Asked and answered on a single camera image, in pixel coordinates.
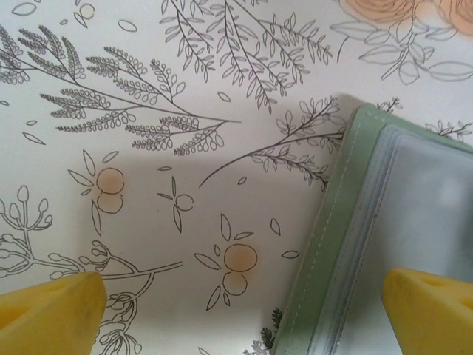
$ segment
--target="small leaf drawing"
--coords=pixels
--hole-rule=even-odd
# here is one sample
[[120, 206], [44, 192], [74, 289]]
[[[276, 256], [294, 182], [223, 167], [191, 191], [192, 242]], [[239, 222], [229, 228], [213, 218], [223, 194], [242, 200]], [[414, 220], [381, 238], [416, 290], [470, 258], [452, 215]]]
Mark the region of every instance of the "small leaf drawing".
[[174, 179], [174, 176], [172, 177], [172, 196], [176, 197], [177, 193], [177, 188], [176, 188], [176, 179]]
[[67, 171], [69, 172], [69, 174], [72, 176], [72, 178], [75, 180], [76, 183], [79, 183], [82, 186], [86, 186], [86, 187], [94, 186], [94, 183], [92, 181], [90, 181], [85, 176], [79, 174], [78, 172], [74, 172], [72, 170], [67, 170]]
[[167, 194], [161, 194], [161, 193], [157, 193], [158, 196], [161, 196], [161, 197], [164, 197], [164, 198], [167, 198], [168, 200], [173, 200], [173, 198]]
[[84, 163], [86, 164], [86, 169], [89, 172], [90, 176], [95, 176], [95, 163], [90, 154], [86, 151], [82, 151], [84, 156]]
[[21, 4], [16, 5], [13, 10], [13, 15], [18, 16], [28, 16], [36, 11], [36, 5], [31, 2], [22, 2]]
[[86, 24], [86, 20], [84, 17], [82, 17], [82, 15], [80, 13], [74, 13], [74, 18], [75, 20], [81, 24], [82, 26], [84, 26], [85, 28], [88, 28], [87, 27], [87, 24]]
[[218, 94], [220, 100], [222, 100], [224, 102], [231, 102], [231, 98], [227, 94], [225, 94], [224, 92], [219, 91], [217, 94]]
[[277, 235], [281, 235], [281, 227], [279, 226], [279, 222], [276, 220], [276, 218], [271, 218], [271, 230]]
[[102, 163], [107, 164], [110, 161], [112, 161], [113, 158], [115, 158], [118, 155], [119, 151], [115, 150], [114, 152], [111, 152], [107, 154], [105, 157], [102, 159]]
[[202, 354], [202, 355], [210, 355], [207, 351], [205, 351], [204, 349], [202, 348], [198, 348], [199, 349], [199, 352]]
[[176, 225], [177, 230], [179, 231], [179, 233], [182, 233], [183, 232], [183, 221], [181, 220], [181, 217], [180, 217], [180, 211], [177, 208], [177, 205], [175, 205], [175, 204], [172, 207], [172, 215], [174, 217], [174, 224]]
[[420, 78], [419, 69], [411, 61], [402, 63], [399, 67], [399, 78], [404, 85], [410, 85]]
[[23, 133], [23, 136], [29, 140], [30, 142], [33, 142], [33, 143], [36, 143], [36, 144], [41, 144], [42, 146], [45, 146], [45, 142], [43, 142], [41, 139], [39, 139], [38, 137], [30, 134], [30, 133], [26, 133], [26, 132], [22, 132]]
[[102, 235], [101, 214], [98, 211], [97, 205], [95, 204], [94, 200], [92, 200], [91, 213], [92, 213], [92, 222], [94, 223], [95, 231], [97, 232], [98, 235]]
[[457, 34], [457, 30], [453, 27], [439, 28], [434, 32], [431, 32], [426, 35], [426, 38], [432, 39], [434, 41], [448, 41], [451, 37]]
[[208, 303], [207, 303], [207, 311], [210, 311], [218, 302], [219, 298], [220, 298], [220, 293], [222, 292], [222, 289], [220, 286], [217, 286], [214, 290], [214, 292], [212, 292], [212, 295], [210, 296], [210, 298], [208, 299]]
[[128, 20], [118, 20], [118, 26], [126, 32], [137, 32], [138, 28], [132, 22]]
[[225, 239], [227, 242], [230, 241], [230, 237], [231, 237], [230, 222], [228, 222], [228, 218], [224, 214], [220, 215], [220, 231], [222, 233], [223, 239]]
[[288, 250], [285, 253], [282, 253], [282, 257], [286, 259], [296, 259], [299, 256], [299, 252], [295, 250]]
[[330, 26], [330, 29], [346, 35], [346, 37], [358, 39], [360, 41], [364, 41], [377, 30], [377, 28], [371, 24], [366, 24], [361, 21], [349, 21], [341, 24], [334, 24]]
[[463, 81], [473, 76], [473, 66], [458, 61], [444, 61], [432, 65], [429, 74], [442, 81]]
[[359, 58], [367, 63], [393, 64], [400, 57], [401, 51], [397, 47], [391, 44], [385, 44], [369, 50], [365, 54], [360, 55]]
[[200, 253], [195, 253], [194, 256], [199, 261], [199, 263], [201, 263], [204, 266], [207, 266], [208, 268], [211, 268], [212, 270], [220, 270], [221, 269], [221, 267], [217, 263], [217, 261], [215, 261], [211, 257], [208, 257], [207, 255], [200, 254]]
[[247, 238], [247, 237], [250, 237], [251, 235], [253, 235], [253, 232], [252, 231], [244, 231], [242, 233], [239, 233], [235, 236], [234, 240], [241, 240], [243, 238]]
[[230, 307], [230, 299], [228, 298], [228, 295], [226, 292], [223, 293], [223, 301], [228, 307]]

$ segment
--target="fern sprig drawing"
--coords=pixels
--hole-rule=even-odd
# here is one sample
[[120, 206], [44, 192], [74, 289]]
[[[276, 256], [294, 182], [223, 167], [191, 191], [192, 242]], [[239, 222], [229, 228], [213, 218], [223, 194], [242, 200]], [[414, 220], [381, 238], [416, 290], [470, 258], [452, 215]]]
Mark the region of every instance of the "fern sprig drawing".
[[[181, 5], [169, 0], [176, 11], [182, 12]], [[201, 13], [205, 10], [205, 1], [195, 3], [200, 7]], [[193, 20], [186, 19], [188, 26]], [[24, 51], [8, 32], [0, 26], [1, 68], [0, 82], [6, 84], [21, 84], [29, 81], [30, 72], [42, 72], [45, 75], [58, 79], [71, 85], [73, 88], [61, 90], [62, 96], [41, 94], [41, 97], [61, 109], [53, 111], [52, 117], [62, 119], [88, 120], [86, 122], [68, 126], [57, 127], [62, 132], [97, 132], [124, 127], [127, 131], [139, 134], [138, 131], [152, 132], [152, 126], [136, 129], [129, 126], [137, 120], [137, 109], [146, 109], [159, 112], [161, 115], [172, 117], [187, 117], [197, 122], [198, 128], [187, 126], [180, 129], [176, 124], [170, 124], [166, 117], [161, 116], [161, 125], [154, 133], [159, 137], [149, 136], [145, 142], [135, 141], [132, 146], [138, 149], [165, 150], [174, 146], [175, 135], [189, 135], [188, 143], [181, 143], [174, 152], [177, 155], [186, 155], [194, 152], [207, 152], [223, 146], [223, 139], [218, 129], [226, 123], [236, 122], [221, 118], [197, 115], [188, 111], [176, 102], [176, 97], [181, 94], [186, 83], [179, 81], [176, 74], [166, 64], [157, 59], [152, 59], [145, 65], [140, 59], [135, 58], [125, 50], [115, 47], [104, 47], [109, 57], [90, 56], [86, 60], [90, 63], [87, 70], [93, 74], [108, 78], [123, 91], [125, 97], [100, 91], [82, 83], [86, 78], [84, 66], [78, 51], [67, 38], [61, 40], [44, 26], [39, 27], [40, 33], [20, 30], [23, 37], [18, 39], [27, 49], [30, 61], [24, 58]]]

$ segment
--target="flower illustration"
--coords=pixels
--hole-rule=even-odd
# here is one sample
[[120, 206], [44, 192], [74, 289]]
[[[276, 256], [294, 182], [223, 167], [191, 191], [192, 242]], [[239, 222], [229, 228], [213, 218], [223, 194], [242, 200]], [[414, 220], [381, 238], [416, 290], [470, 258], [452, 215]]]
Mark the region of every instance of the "flower illustration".
[[240, 240], [253, 235], [250, 231], [244, 231], [232, 237], [230, 222], [224, 215], [220, 215], [220, 232], [227, 243], [225, 251], [215, 244], [215, 258], [208, 255], [195, 253], [194, 256], [205, 267], [222, 272], [222, 285], [218, 285], [212, 292], [207, 303], [207, 311], [210, 311], [217, 302], [223, 298], [223, 302], [230, 307], [230, 296], [241, 296], [248, 288], [248, 279], [245, 273], [253, 269], [258, 263], [258, 253], [248, 244]]
[[[102, 170], [97, 173], [95, 162], [90, 154], [86, 150], [82, 153], [86, 170], [92, 179], [73, 170], [68, 170], [68, 172], [76, 183], [86, 187], [86, 189], [82, 191], [81, 196], [87, 196], [92, 193], [92, 222], [94, 223], [97, 234], [102, 235], [100, 212], [116, 214], [123, 207], [123, 195], [121, 194], [125, 187], [123, 173], [118, 169], [110, 167], [102, 168]], [[102, 163], [109, 163], [117, 154], [118, 152], [107, 154], [103, 158]]]
[[392, 25], [412, 17], [415, 2], [415, 0], [341, 0], [340, 5], [349, 13], [355, 12], [361, 20], [368, 19], [376, 24]]
[[473, 2], [469, 0], [437, 0], [442, 14], [458, 32], [473, 36]]

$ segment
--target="line drawing of leaves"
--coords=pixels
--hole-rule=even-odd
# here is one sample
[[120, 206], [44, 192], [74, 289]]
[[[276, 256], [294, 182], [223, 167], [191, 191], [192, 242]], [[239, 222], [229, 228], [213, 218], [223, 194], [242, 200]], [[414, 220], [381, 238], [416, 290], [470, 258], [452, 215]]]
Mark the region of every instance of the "line drawing of leaves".
[[230, 307], [230, 299], [228, 298], [228, 295], [226, 292], [223, 293], [223, 301], [228, 307]]
[[183, 233], [183, 220], [180, 217], [180, 211], [179, 208], [177, 208], [177, 205], [174, 204], [172, 207], [172, 215], [174, 217], [174, 224], [176, 225], [177, 230], [179, 233]]
[[33, 142], [33, 143], [36, 143], [36, 144], [41, 144], [42, 146], [46, 145], [45, 142], [43, 142], [41, 139], [39, 139], [35, 135], [32, 135], [31, 133], [22, 132], [22, 134], [30, 142]]
[[208, 299], [206, 311], [210, 311], [217, 304], [221, 293], [222, 288], [220, 286], [217, 286], [214, 292], [212, 292], [210, 298]]
[[215, 261], [211, 257], [208, 257], [207, 255], [204, 255], [201, 253], [194, 253], [194, 256], [197, 259], [197, 261], [199, 261], [199, 263], [206, 266], [207, 268], [210, 268], [212, 270], [217, 270], [217, 271], [222, 269], [220, 265], [217, 263], [217, 261]]
[[172, 196], [176, 197], [177, 187], [176, 187], [176, 179], [174, 178], [174, 176], [172, 177], [171, 181], [172, 181]]
[[459, 61], [444, 61], [432, 65], [429, 74], [440, 81], [464, 81], [473, 76], [473, 66]]
[[163, 194], [161, 192], [158, 192], [157, 193], [158, 196], [161, 196], [161, 197], [164, 197], [165, 199], [167, 200], [173, 200], [174, 198], [172, 198], [171, 196], [167, 195], [167, 194]]
[[247, 237], [250, 237], [252, 236], [254, 233], [252, 231], [243, 231], [239, 234], [237, 234], [235, 237], [234, 237], [234, 240], [241, 240], [243, 238], [247, 238]]
[[296, 250], [288, 250], [288, 251], [285, 251], [284, 253], [282, 253], [281, 256], [286, 258], [286, 259], [296, 259], [299, 255], [300, 255], [300, 253]]
[[279, 225], [279, 222], [276, 220], [276, 218], [271, 218], [270, 226], [274, 233], [281, 235], [281, 226]]
[[17, 16], [28, 16], [36, 11], [36, 5], [31, 2], [22, 2], [21, 4], [16, 5], [12, 14]]
[[82, 155], [84, 157], [84, 163], [86, 165], [86, 169], [89, 172], [90, 176], [95, 176], [95, 163], [90, 154], [84, 149], [82, 151]]
[[72, 178], [75, 180], [76, 183], [79, 183], [79, 184], [81, 184], [82, 186], [85, 186], [85, 187], [94, 186], [94, 183], [92, 181], [90, 181], [85, 176], [79, 174], [78, 172], [75, 172], [75, 171], [70, 170], [70, 169], [68, 169], [67, 171], [72, 176]]
[[103, 157], [102, 163], [107, 164], [107, 163], [111, 162], [112, 159], [114, 159], [118, 155], [118, 153], [119, 153], [118, 150], [115, 150], [114, 152], [110, 152], [105, 157]]
[[118, 26], [123, 30], [123, 31], [126, 31], [126, 32], [138, 32], [138, 28], [136, 27], [136, 25], [131, 22], [131, 21], [128, 21], [128, 20], [118, 20], [117, 21], [117, 24]]
[[91, 215], [92, 215], [92, 222], [94, 223], [95, 231], [97, 232], [98, 235], [102, 235], [101, 214], [98, 211], [98, 207], [95, 204], [94, 200], [92, 200]]
[[375, 26], [361, 21], [347, 21], [340, 24], [333, 24], [330, 26], [330, 29], [359, 41], [366, 40], [378, 30]]
[[230, 238], [231, 238], [230, 222], [228, 222], [228, 218], [223, 213], [220, 214], [220, 233], [222, 234], [223, 239], [225, 239], [227, 242], [230, 241]]
[[392, 44], [384, 44], [360, 55], [359, 59], [374, 64], [394, 64], [401, 57], [401, 50]]
[[231, 102], [230, 97], [227, 94], [225, 94], [223, 91], [219, 91], [217, 94], [218, 94], [220, 100], [222, 100], [224, 102]]
[[207, 351], [205, 351], [202, 348], [197, 348], [197, 349], [199, 349], [199, 352], [200, 352], [201, 355], [210, 355], [210, 353], [208, 353]]

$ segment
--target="leafy branch illustration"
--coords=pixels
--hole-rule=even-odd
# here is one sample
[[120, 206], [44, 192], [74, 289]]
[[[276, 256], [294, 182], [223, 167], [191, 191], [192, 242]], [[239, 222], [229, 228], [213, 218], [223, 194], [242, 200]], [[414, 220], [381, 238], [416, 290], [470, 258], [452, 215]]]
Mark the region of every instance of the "leafy branch illustration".
[[[118, 151], [110, 152], [103, 157], [102, 163], [109, 163], [117, 155]], [[97, 234], [102, 235], [101, 212], [117, 214], [123, 207], [122, 191], [125, 187], [123, 173], [111, 167], [102, 168], [97, 172], [95, 162], [86, 150], [82, 151], [82, 156], [89, 177], [71, 169], [68, 173], [76, 183], [86, 188], [81, 196], [92, 196], [90, 209], [92, 222]]]
[[192, 198], [191, 195], [177, 193], [177, 184], [174, 176], [171, 178], [171, 195], [162, 192], [158, 192], [157, 195], [172, 201], [172, 217], [174, 219], [174, 224], [179, 233], [182, 234], [183, 218], [181, 216], [181, 213], [192, 210], [192, 208], [194, 207], [194, 198]]
[[458, 121], [458, 124], [455, 125], [450, 121], [444, 123], [441, 120], [438, 120], [437, 125], [426, 124], [426, 128], [431, 132], [437, 133], [438, 135], [463, 142], [465, 136], [471, 135], [473, 133], [473, 122], [464, 123], [462, 121]]
[[[377, 28], [367, 21], [359, 20], [334, 24], [330, 28], [345, 36], [338, 60], [342, 47], [349, 39], [363, 41], [372, 49], [360, 55], [359, 59], [388, 67], [381, 80], [394, 73], [398, 74], [404, 85], [413, 84], [422, 73], [443, 82], [465, 81], [473, 76], [473, 66], [469, 63], [441, 61], [430, 64], [435, 53], [435, 43], [448, 41], [457, 33], [451, 25], [433, 27], [413, 15], [389, 29]], [[423, 45], [425, 41], [432, 42], [432, 45]]]
[[[284, 135], [282, 139], [222, 165], [207, 176], [200, 187], [226, 167], [240, 160], [250, 158], [254, 163], [262, 165], [265, 172], [269, 172], [271, 168], [277, 171], [279, 166], [285, 166], [289, 171], [297, 170], [302, 173], [304, 180], [309, 185], [314, 181], [318, 181], [321, 184], [322, 191], [325, 190], [328, 184], [328, 176], [325, 173], [328, 166], [318, 166], [314, 162], [314, 155], [296, 156], [293, 150], [295, 146], [306, 143], [309, 146], [327, 148], [332, 153], [341, 145], [346, 122], [336, 114], [340, 110], [336, 98], [329, 97], [317, 102], [312, 99], [309, 103], [301, 101], [299, 106], [302, 112], [300, 123], [295, 122], [291, 111], [286, 112], [284, 119], [276, 120], [280, 132]], [[339, 125], [340, 127], [334, 132], [318, 131], [321, 125], [326, 126], [328, 124]]]
[[[187, 18], [182, 14], [184, 6], [180, 9], [172, 0], [163, 0], [161, 7], [163, 14], [173, 12], [173, 16], [163, 18], [160, 23], [169, 24], [166, 42], [180, 39], [177, 56], [186, 57], [184, 69], [194, 61], [195, 72], [202, 72], [207, 81], [205, 61], [213, 65], [215, 57], [219, 56], [219, 65], [225, 68], [222, 78], [231, 78], [232, 84], [239, 87], [245, 84], [247, 97], [254, 97], [258, 109], [267, 107], [270, 114], [272, 105], [277, 103], [275, 93], [286, 96], [288, 89], [302, 84], [304, 75], [310, 73], [304, 64], [307, 55], [313, 64], [320, 61], [327, 65], [332, 58], [330, 45], [323, 43], [325, 36], [318, 37], [315, 20], [297, 29], [295, 13], [282, 22], [276, 15], [268, 21], [255, 17], [237, 0], [225, 0], [223, 4], [210, 7], [205, 6], [207, 0], [201, 0], [200, 11], [195, 10], [197, 6], [193, 4], [196, 2], [191, 3], [191, 16]], [[254, 6], [255, 1], [251, 0], [251, 4]], [[248, 18], [254, 28], [243, 24], [240, 16]], [[208, 18], [213, 19], [210, 24], [206, 21]], [[187, 36], [191, 36], [193, 44], [188, 42]]]
[[[147, 67], [143, 62], [123, 50], [104, 47], [110, 56], [87, 57], [91, 64], [88, 72], [109, 78], [112, 83], [131, 98], [118, 97], [87, 87], [83, 84], [86, 70], [72, 43], [65, 37], [61, 40], [44, 26], [41, 33], [20, 30], [23, 37], [18, 42], [29, 49], [30, 61], [22, 58], [24, 51], [17, 42], [0, 26], [0, 82], [21, 84], [29, 81], [30, 72], [42, 72], [76, 89], [61, 90], [63, 96], [41, 94], [41, 97], [61, 109], [51, 113], [55, 118], [75, 120], [87, 119], [91, 112], [98, 112], [94, 118], [83, 124], [59, 126], [62, 132], [96, 132], [124, 126], [125, 130], [146, 139], [135, 141], [132, 146], [138, 149], [166, 150], [174, 146], [174, 139], [191, 136], [174, 150], [176, 155], [193, 152], [207, 152], [223, 146], [218, 129], [226, 123], [235, 122], [221, 118], [196, 115], [181, 107], [176, 97], [184, 91], [186, 83], [179, 82], [177, 75], [164, 63], [153, 59]], [[155, 83], [146, 74], [153, 72]], [[171, 106], [164, 109], [160, 102]], [[146, 109], [164, 114], [156, 126], [134, 126], [136, 115], [133, 112]]]
[[[49, 208], [48, 200], [44, 198], [38, 204], [36, 219], [30, 219], [32, 217], [29, 209], [30, 192], [26, 186], [21, 186], [18, 190], [17, 200], [19, 207], [16, 202], [12, 202], [8, 212], [5, 209], [4, 202], [0, 200], [1, 219], [10, 228], [21, 232], [19, 237], [8, 233], [0, 236], [0, 277], [14, 277], [28, 271], [33, 266], [43, 266], [53, 269], [50, 274], [51, 280], [87, 270], [100, 272], [105, 281], [136, 277], [146, 278], [143, 286], [136, 292], [126, 291], [109, 296], [107, 308], [111, 308], [114, 314], [109, 319], [107, 317], [103, 319], [98, 334], [98, 341], [103, 346], [101, 352], [103, 355], [130, 355], [132, 351], [134, 354], [139, 354], [142, 347], [129, 334], [129, 328], [137, 315], [138, 299], [149, 289], [156, 274], [179, 268], [183, 263], [176, 262], [141, 270], [128, 260], [113, 254], [98, 240], [92, 242], [92, 257], [80, 256], [77, 261], [53, 252], [47, 255], [47, 259], [43, 259], [33, 249], [30, 233], [43, 231], [52, 225], [52, 216], [50, 214], [45, 216]], [[120, 265], [126, 271], [107, 273], [106, 268], [110, 263]]]

